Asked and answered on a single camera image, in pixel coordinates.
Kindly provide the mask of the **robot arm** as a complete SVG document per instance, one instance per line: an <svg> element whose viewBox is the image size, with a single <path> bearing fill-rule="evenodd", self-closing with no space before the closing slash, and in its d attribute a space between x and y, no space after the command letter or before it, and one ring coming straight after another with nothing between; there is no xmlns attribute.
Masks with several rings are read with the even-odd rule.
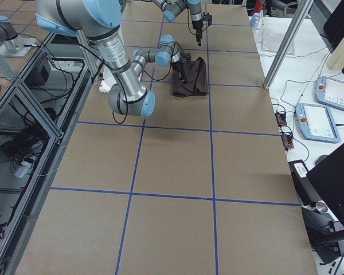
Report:
<svg viewBox="0 0 344 275"><path fill-rule="evenodd" d="M116 80L108 95L111 109L120 115L148 117L155 107L155 93L139 79L147 63L171 65L185 79L183 57L170 35L160 40L158 49L139 49L130 58L119 28L122 19L118 1L37 1L39 27L64 36L77 36L81 30L96 44L106 66Z"/></svg>
<svg viewBox="0 0 344 275"><path fill-rule="evenodd" d="M183 11L189 10L191 16L192 27L195 31L193 36L196 38L198 46L201 46L202 32L203 32L203 12L201 9L201 1L183 1L177 0L173 3L171 1L152 0L163 13L164 18L168 22L173 22Z"/></svg>

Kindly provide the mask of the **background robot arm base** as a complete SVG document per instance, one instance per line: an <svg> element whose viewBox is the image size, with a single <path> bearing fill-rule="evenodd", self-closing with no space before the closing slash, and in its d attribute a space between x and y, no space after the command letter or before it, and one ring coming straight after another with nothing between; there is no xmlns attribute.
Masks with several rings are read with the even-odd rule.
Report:
<svg viewBox="0 0 344 275"><path fill-rule="evenodd" d="M4 57L25 57L37 46L36 38L23 38L10 20L0 15L0 54Z"/></svg>

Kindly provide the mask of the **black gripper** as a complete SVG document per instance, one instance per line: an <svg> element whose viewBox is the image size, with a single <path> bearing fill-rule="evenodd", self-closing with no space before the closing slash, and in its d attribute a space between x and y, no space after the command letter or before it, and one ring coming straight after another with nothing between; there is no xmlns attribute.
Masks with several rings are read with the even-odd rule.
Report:
<svg viewBox="0 0 344 275"><path fill-rule="evenodd" d="M177 61L173 63L173 70L176 71L177 77L179 80L181 80L183 83L186 82L186 73L184 70L183 62Z"/></svg>
<svg viewBox="0 0 344 275"><path fill-rule="evenodd" d="M196 31L195 37L196 37L197 45L201 46L203 23L201 20L192 21L192 25L193 25L193 29Z"/></svg>

